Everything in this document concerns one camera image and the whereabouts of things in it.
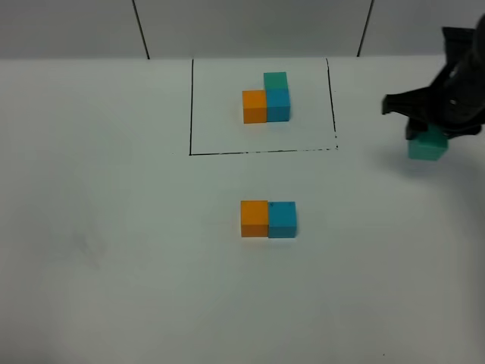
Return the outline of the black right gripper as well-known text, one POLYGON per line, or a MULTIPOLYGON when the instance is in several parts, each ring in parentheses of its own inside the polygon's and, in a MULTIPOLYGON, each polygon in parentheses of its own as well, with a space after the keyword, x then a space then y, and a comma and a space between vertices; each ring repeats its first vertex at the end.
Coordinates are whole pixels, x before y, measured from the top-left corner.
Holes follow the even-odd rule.
MULTIPOLYGON (((447 139, 476 136, 484 124, 484 63, 475 56, 449 62, 431 84, 433 122, 447 139)), ((405 139, 415 140, 428 124, 409 118, 405 139)))

